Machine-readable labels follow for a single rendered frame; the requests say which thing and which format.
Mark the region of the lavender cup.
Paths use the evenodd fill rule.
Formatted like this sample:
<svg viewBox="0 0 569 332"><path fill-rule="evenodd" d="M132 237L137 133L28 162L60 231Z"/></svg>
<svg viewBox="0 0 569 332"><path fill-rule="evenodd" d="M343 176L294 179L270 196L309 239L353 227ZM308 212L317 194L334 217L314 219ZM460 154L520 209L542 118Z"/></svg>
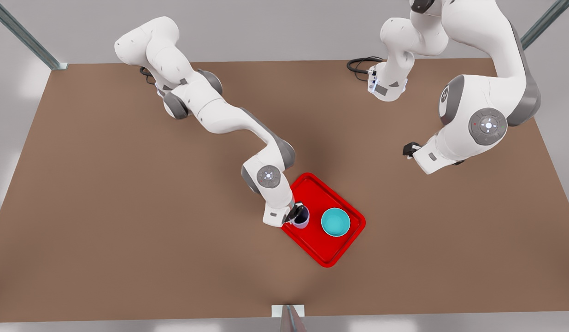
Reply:
<svg viewBox="0 0 569 332"><path fill-rule="evenodd" d="M308 209L303 204L297 204L295 206L295 218L291 221L291 224L298 229L304 229L307 227L309 220L310 213Z"/></svg>

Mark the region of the red plastic tray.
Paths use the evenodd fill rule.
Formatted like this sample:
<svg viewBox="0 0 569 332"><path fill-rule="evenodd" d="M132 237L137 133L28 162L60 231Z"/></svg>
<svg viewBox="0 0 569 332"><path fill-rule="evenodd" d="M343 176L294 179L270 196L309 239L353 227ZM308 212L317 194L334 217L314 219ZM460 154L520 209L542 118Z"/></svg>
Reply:
<svg viewBox="0 0 569 332"><path fill-rule="evenodd" d="M332 267L366 226L366 219L349 202L312 173L306 172L291 185L295 198L310 213L308 224L299 229L288 223L282 230L322 267ZM323 227L339 219L339 235Z"/></svg>

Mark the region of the teal bowl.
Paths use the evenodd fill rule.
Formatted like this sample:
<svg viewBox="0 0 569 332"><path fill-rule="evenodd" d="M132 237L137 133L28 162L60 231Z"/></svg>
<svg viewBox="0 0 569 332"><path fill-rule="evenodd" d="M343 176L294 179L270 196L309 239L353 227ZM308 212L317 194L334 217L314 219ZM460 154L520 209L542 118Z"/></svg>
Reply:
<svg viewBox="0 0 569 332"><path fill-rule="evenodd" d="M341 237L349 231L351 219L345 210L329 208L321 217L321 226L327 235Z"/></svg>

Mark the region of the silver frame post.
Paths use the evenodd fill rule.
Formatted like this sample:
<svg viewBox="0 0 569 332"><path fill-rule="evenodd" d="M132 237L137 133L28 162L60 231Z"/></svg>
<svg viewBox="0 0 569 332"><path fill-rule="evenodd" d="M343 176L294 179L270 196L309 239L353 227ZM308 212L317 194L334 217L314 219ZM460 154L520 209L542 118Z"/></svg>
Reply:
<svg viewBox="0 0 569 332"><path fill-rule="evenodd" d="M0 3L0 23L19 39L50 70L66 70L68 63L59 62L31 33Z"/></svg>
<svg viewBox="0 0 569 332"><path fill-rule="evenodd" d="M280 318L280 332L307 332L302 317L305 317L305 305L272 305L271 317Z"/></svg>
<svg viewBox="0 0 569 332"><path fill-rule="evenodd" d="M569 7L569 0L556 0L522 36L522 48L526 50Z"/></svg>

